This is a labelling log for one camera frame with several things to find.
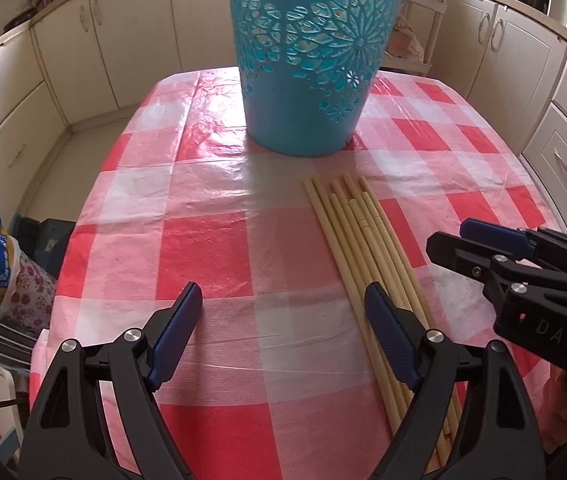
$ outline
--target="plastic tablecloth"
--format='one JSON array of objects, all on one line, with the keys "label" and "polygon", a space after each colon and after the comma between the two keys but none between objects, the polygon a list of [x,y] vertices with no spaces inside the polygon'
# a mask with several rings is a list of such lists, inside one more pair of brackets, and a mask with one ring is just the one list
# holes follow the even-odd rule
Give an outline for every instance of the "plastic tablecloth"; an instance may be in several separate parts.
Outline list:
[{"label": "plastic tablecloth", "polygon": [[[481,285],[429,262],[426,238],[468,217],[557,228],[529,175],[456,92],[379,73],[352,141],[291,158],[246,136],[236,68],[164,79],[136,111],[72,235],[32,396],[63,340],[114,340],[170,306],[188,281],[204,312],[156,394],[199,480],[361,480],[390,430],[345,289],[302,186],[364,175],[415,268],[438,327],[486,344]],[[509,345],[538,405],[549,365]],[[102,384],[118,459],[136,470]]]}]

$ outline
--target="flower cutout pattern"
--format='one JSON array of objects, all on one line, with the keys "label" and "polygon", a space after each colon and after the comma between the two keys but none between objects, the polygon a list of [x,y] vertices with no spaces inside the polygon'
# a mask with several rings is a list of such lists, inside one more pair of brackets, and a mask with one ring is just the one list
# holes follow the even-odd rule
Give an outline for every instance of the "flower cutout pattern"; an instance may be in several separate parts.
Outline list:
[{"label": "flower cutout pattern", "polygon": [[354,101],[348,102],[347,99],[343,98],[340,103],[332,105],[327,101],[322,101],[319,103],[319,108],[326,110],[327,116],[339,123],[339,121],[344,120],[350,112],[353,111],[354,107],[361,102],[361,98],[357,97]]},{"label": "flower cutout pattern", "polygon": [[235,0],[240,10],[235,23],[235,51],[242,78],[242,91],[252,90],[250,79],[259,76],[259,71],[274,72],[272,62],[281,59],[282,14],[273,4],[261,0]]},{"label": "flower cutout pattern", "polygon": [[295,76],[324,89],[355,90],[370,82],[387,43],[393,9],[385,0],[331,0],[286,13],[286,61]]}]

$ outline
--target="floor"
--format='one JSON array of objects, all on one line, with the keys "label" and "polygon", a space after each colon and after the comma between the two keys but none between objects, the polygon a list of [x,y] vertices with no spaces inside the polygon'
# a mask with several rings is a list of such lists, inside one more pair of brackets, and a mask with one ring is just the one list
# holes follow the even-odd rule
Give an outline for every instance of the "floor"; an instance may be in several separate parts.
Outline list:
[{"label": "floor", "polygon": [[73,133],[55,158],[25,215],[77,221],[99,170],[128,118]]}]

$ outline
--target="metal screw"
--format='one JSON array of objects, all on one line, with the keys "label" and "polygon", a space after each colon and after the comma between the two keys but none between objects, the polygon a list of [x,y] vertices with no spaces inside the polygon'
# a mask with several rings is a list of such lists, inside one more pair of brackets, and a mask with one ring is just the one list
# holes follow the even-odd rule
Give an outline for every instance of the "metal screw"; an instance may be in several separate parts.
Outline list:
[{"label": "metal screw", "polygon": [[124,339],[126,341],[130,341],[131,343],[137,341],[142,336],[142,331],[138,328],[131,328],[130,330],[126,330],[124,333]]},{"label": "metal screw", "polygon": [[63,352],[72,352],[77,348],[77,342],[74,339],[67,339],[62,343]]},{"label": "metal screw", "polygon": [[499,352],[500,354],[505,352],[505,345],[501,341],[497,341],[496,339],[490,342],[490,348],[495,352]]},{"label": "metal screw", "polygon": [[528,292],[528,287],[522,283],[513,283],[512,285],[510,285],[510,288],[517,294],[525,294],[526,292]]},{"label": "metal screw", "polygon": [[428,338],[428,341],[432,343],[440,343],[443,341],[443,333],[438,330],[429,330],[425,336]]}]

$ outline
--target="bamboo stick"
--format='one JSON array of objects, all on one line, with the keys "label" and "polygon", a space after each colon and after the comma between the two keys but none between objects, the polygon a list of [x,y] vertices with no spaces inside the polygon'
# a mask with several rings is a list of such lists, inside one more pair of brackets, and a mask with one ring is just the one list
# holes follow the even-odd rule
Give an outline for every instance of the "bamboo stick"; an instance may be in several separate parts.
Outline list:
[{"label": "bamboo stick", "polygon": [[[361,177],[359,181],[361,182],[362,187],[366,190],[366,192],[362,193],[364,202],[366,202],[366,205],[371,209],[371,212],[372,209],[375,209],[377,211],[378,220],[377,218],[375,218],[375,222],[377,222],[377,226],[381,231],[382,238],[386,244],[388,251],[390,252],[393,261],[395,261],[396,263],[399,263],[399,260],[401,261],[402,265],[397,265],[397,270],[399,272],[401,282],[406,289],[406,293],[411,298],[410,303],[413,305],[413,311],[427,329],[434,328],[434,319],[432,313],[430,312],[430,308],[428,307],[427,301],[425,300],[425,296],[423,295],[423,290],[419,284],[419,280],[417,280],[412,266],[410,266],[407,255],[403,250],[401,243],[399,242],[399,238],[395,230],[390,224],[388,216],[386,215],[383,207],[381,207],[381,203],[372,191],[372,188],[370,184],[368,184],[368,181],[365,179],[365,177]],[[419,307],[415,306],[415,300],[417,300]],[[459,396],[457,389],[455,388],[452,393],[451,404],[448,407],[447,420],[444,423],[443,427],[444,433],[450,433],[452,440],[454,440],[457,435],[460,418],[461,403],[459,402]]]},{"label": "bamboo stick", "polygon": [[[404,294],[406,295],[404,299],[406,303],[409,304],[409,310],[412,310],[412,312],[415,313],[417,318],[420,320],[421,324],[427,330],[430,328],[434,328],[434,326],[428,321],[425,315],[425,310],[428,310],[428,307],[426,305],[424,308],[421,302],[419,301],[419,298],[417,297],[417,293],[415,291],[415,287],[413,286],[412,282],[409,280],[406,267],[404,266],[403,261],[399,256],[397,246],[391,240],[390,234],[388,233],[388,230],[386,229],[386,226],[381,219],[380,212],[377,206],[375,206],[371,195],[367,191],[364,191],[363,193],[361,193],[361,198],[362,201],[365,203],[367,211],[371,215],[371,218],[367,216],[367,219],[369,222],[371,221],[371,219],[372,221],[374,221],[380,233],[381,241],[383,242],[388,252],[388,255],[390,256],[391,265],[388,267],[393,273],[393,279],[395,280],[396,283],[399,284],[397,288],[399,289],[400,294],[402,291],[404,292]],[[450,434],[452,439],[454,440],[454,437],[457,435],[458,427],[459,427],[459,419],[457,418],[457,414],[454,411],[454,405],[451,402],[451,405],[449,406],[448,409],[448,416],[443,422],[442,430],[444,434]]]},{"label": "bamboo stick", "polygon": [[[317,190],[315,189],[314,184],[310,179],[305,180],[303,184],[306,188],[306,192],[308,193],[308,197],[310,198],[310,203],[312,204],[315,213],[317,214],[317,218],[319,219],[319,223],[324,232],[324,235],[326,236],[328,246],[330,247],[333,257],[335,258],[337,268],[339,269],[339,274],[341,275],[345,290],[355,313],[355,319],[359,323],[359,330],[361,331],[364,341],[366,341],[366,324],[362,323],[362,321],[365,321],[365,317],[361,319],[361,314],[363,314],[364,312],[363,303],[361,301],[361,296],[359,295],[359,292],[356,288],[356,283],[353,278],[352,272],[348,267],[337,235],[335,234],[333,226],[330,224],[326,211],[324,210],[323,204],[321,203],[321,199],[317,195]],[[395,399],[392,395],[392,389],[390,387],[390,384],[388,384],[390,383],[390,380],[385,373],[386,369],[382,361],[383,355],[379,354],[378,348],[378,345],[369,344],[367,349],[369,351],[372,369],[379,384],[379,390],[381,392],[381,398],[383,400],[386,414],[388,416],[390,428],[392,429],[393,433],[396,433],[399,429],[399,426],[401,425],[401,417],[399,416],[397,403],[395,402]]]},{"label": "bamboo stick", "polygon": [[[333,205],[335,211],[337,212],[337,217],[339,218],[339,221],[342,224],[342,228],[346,233],[348,241],[350,242],[350,245],[353,248],[353,253],[355,253],[355,256],[356,256],[355,259],[357,261],[357,264],[360,265],[359,270],[360,270],[362,275],[365,275],[368,278],[368,281],[365,282],[364,287],[362,287],[361,290],[359,291],[360,297],[363,298],[366,286],[368,286],[370,283],[372,283],[371,271],[368,267],[368,264],[366,263],[365,258],[363,257],[363,254],[361,252],[361,247],[359,246],[359,243],[356,240],[355,234],[354,234],[353,229],[352,229],[352,225],[350,225],[350,222],[346,218],[345,211],[343,210],[343,207],[342,207],[341,203],[339,202],[337,195],[332,193],[330,195],[330,200],[332,202],[332,205]],[[379,270],[376,268],[376,266],[374,267],[374,272],[376,274],[379,273]],[[375,335],[374,330],[372,329],[372,326],[370,326],[370,324],[367,322],[367,319],[365,320],[365,325],[366,325],[368,337],[370,338],[371,341],[375,341],[377,343],[377,345],[379,346],[379,352],[381,352],[383,362],[384,362],[384,366],[385,366],[385,369],[387,371],[388,378],[390,380],[390,386],[391,386],[391,389],[393,391],[393,396],[395,397],[395,402],[397,403],[397,409],[399,411],[400,417],[403,418],[404,414],[407,411],[407,406],[409,405],[409,402],[406,402],[405,396],[401,395],[403,393],[403,391],[401,390],[401,383],[395,377],[395,374],[393,373],[392,368],[390,367],[390,364],[388,363],[388,360],[385,358],[385,355],[383,355],[383,350],[381,349],[381,345],[379,345],[379,342],[377,340],[377,336]]]},{"label": "bamboo stick", "polygon": [[[321,203],[323,204],[324,210],[327,213],[327,217],[330,220],[330,224],[333,226],[333,229],[335,230],[335,234],[337,235],[337,240],[339,241],[339,245],[341,246],[345,259],[349,263],[350,262],[354,263],[355,257],[353,256],[350,245],[348,244],[348,241],[345,237],[345,233],[343,232],[343,229],[339,224],[339,220],[337,219],[335,210],[333,209],[333,206],[330,203],[330,200],[328,199],[326,188],[324,188],[321,179],[318,176],[313,177],[312,182],[317,190],[317,193],[319,193],[319,198],[321,199]],[[361,273],[359,272],[357,265],[351,266],[349,264],[349,267],[350,267],[350,271],[353,273],[353,279],[355,280],[357,289],[360,290],[364,286]]]},{"label": "bamboo stick", "polygon": [[[381,218],[379,218],[379,222],[376,222],[373,217],[373,211],[375,211],[374,215],[377,217],[379,217],[379,213],[377,212],[374,203],[372,203],[371,197],[367,192],[365,193],[365,195],[359,192],[359,190],[356,188],[355,182],[348,173],[343,174],[343,180],[346,182],[346,186],[351,191],[351,193],[354,192],[354,196],[356,196],[356,200],[353,198],[350,201],[350,205],[353,209],[353,212],[355,213],[355,217],[359,221],[359,225],[361,225],[361,229],[366,236],[369,246],[371,247],[372,253],[374,254],[375,259],[379,264],[381,275],[384,278],[385,282],[390,287],[388,289],[388,293],[392,301],[395,303],[396,306],[400,308],[413,311],[416,314],[417,318],[420,320],[420,322],[422,322],[423,326],[426,329],[430,328],[428,320],[425,317],[422,304],[419,302],[417,295],[414,294],[414,303],[412,303],[408,299],[406,288],[411,287],[411,282],[407,280],[404,285],[404,283],[401,281],[399,271],[395,266],[395,261],[399,264],[401,268],[403,268],[404,274],[407,275],[406,269],[397,253],[397,249],[394,248],[393,243],[391,243],[390,237],[386,232],[387,230],[385,229],[383,221],[381,221]],[[367,227],[366,225],[364,225],[363,222],[365,222],[367,227],[370,229],[372,236],[369,235]],[[393,259],[393,257],[391,257],[391,249],[387,246],[387,243],[384,241],[381,231],[386,232],[388,241],[390,242],[390,247],[394,250],[395,253],[397,253],[396,259]],[[401,383],[401,388],[404,399],[406,399],[406,403],[409,405],[412,400],[412,394],[407,389],[405,384]],[[450,415],[451,416],[448,416],[444,420],[442,431],[439,433],[439,436],[437,438],[437,452],[441,463],[445,463],[448,460],[450,454],[450,447],[448,445],[448,442],[445,440],[444,434],[445,433],[452,434],[453,426],[454,426],[454,433],[456,434],[456,430],[458,427],[457,420],[453,420],[452,422],[449,420],[449,418],[452,418],[455,415],[455,413],[452,412],[450,413]]]},{"label": "bamboo stick", "polygon": [[359,225],[359,222],[355,218],[355,214],[353,213],[353,210],[350,207],[350,204],[348,203],[348,199],[345,197],[345,194],[343,193],[343,189],[341,189],[341,185],[339,184],[338,181],[333,180],[332,187],[335,190],[337,197],[339,198],[339,202],[341,202],[343,206],[343,211],[345,212],[345,216],[348,220],[348,223],[350,224],[350,227],[352,227],[353,233],[355,234],[355,238],[357,244],[359,245],[359,249],[363,253],[363,257],[366,261],[368,269],[370,270],[372,281],[379,282],[379,284],[384,288],[384,290],[388,290],[388,287],[386,286],[386,283],[384,282],[381,273],[377,268],[377,265],[374,263],[374,257],[372,256],[371,250],[368,247],[368,243],[366,243],[365,241],[365,237],[363,236],[363,232],[361,231],[361,226]]}]

